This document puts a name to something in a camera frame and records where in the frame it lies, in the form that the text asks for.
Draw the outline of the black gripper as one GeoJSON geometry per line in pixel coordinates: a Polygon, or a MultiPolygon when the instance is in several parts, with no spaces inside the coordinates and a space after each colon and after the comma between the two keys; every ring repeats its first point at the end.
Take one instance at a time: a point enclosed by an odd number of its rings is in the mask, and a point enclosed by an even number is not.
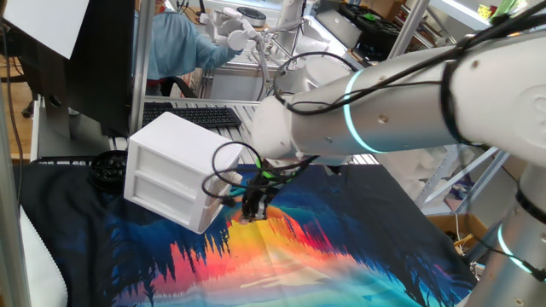
{"type": "Polygon", "coordinates": [[[280,191],[276,186],[278,183],[279,178],[269,172],[260,172],[247,182],[246,193],[241,199],[240,224],[267,219],[269,204],[280,191]]]}

